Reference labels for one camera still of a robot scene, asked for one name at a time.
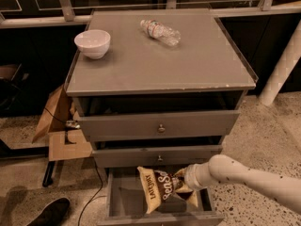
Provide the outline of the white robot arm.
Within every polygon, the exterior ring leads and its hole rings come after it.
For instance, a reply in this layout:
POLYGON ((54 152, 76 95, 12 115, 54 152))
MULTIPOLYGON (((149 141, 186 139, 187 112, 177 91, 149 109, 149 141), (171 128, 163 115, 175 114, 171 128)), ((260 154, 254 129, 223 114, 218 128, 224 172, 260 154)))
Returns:
POLYGON ((301 180, 268 171, 252 169, 223 154, 208 162, 191 164, 176 175, 192 190, 219 184, 240 184, 301 214, 301 180))

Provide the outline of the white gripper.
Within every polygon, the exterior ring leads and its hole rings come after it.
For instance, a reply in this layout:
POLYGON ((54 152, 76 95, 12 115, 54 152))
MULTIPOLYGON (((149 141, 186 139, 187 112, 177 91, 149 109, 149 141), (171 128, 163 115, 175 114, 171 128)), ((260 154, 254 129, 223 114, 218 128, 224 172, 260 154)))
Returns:
POLYGON ((211 182, 211 175, 208 164, 192 164, 186 169, 179 169, 175 173, 176 177, 184 177, 185 183, 177 185, 176 193, 190 193, 193 190, 201 190, 211 182))

